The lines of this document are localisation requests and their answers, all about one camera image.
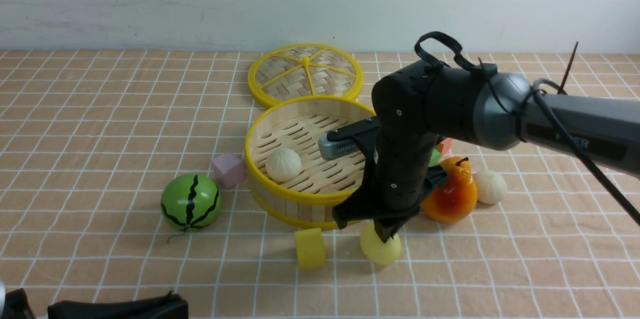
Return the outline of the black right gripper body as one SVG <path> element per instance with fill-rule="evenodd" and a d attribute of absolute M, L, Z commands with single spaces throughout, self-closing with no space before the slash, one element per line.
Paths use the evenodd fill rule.
<path fill-rule="evenodd" d="M 350 139 L 365 157 L 365 171 L 359 187 L 333 207 L 340 230 L 363 220 L 374 221 L 375 230 L 399 230 L 447 177 L 439 166 L 429 173 L 432 152 L 443 136 L 427 133 L 393 142 L 370 131 Z"/>

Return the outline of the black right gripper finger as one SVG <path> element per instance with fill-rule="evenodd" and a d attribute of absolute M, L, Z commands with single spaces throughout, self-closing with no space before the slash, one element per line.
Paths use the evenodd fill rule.
<path fill-rule="evenodd" d="M 387 243 L 411 219 L 413 219 L 413 216 L 375 218 L 373 219 L 375 234 L 382 243 Z"/>

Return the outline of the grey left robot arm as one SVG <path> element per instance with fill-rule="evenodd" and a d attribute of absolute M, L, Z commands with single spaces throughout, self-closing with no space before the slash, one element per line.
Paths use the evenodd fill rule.
<path fill-rule="evenodd" d="M 23 288 L 7 291 L 0 283 L 2 319 L 36 319 Z M 189 303 L 180 294 L 167 294 L 144 300 L 88 303 L 62 300 L 47 308 L 48 319 L 189 319 Z"/>

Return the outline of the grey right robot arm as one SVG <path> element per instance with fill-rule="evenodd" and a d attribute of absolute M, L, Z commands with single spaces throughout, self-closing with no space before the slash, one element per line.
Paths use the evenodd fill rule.
<path fill-rule="evenodd" d="M 371 220 L 381 241 L 391 239 L 419 205 L 452 174 L 430 167 L 439 139 L 489 150 L 521 142 L 579 159 L 618 204 L 638 222 L 639 212 L 602 172 L 607 167 L 639 175 L 638 101 L 544 93 L 493 64 L 434 68 L 417 61 L 378 80 L 371 91 L 374 116 L 329 131 L 319 142 L 326 160 L 347 142 L 365 157 L 361 185 L 333 208 L 339 229 Z"/>

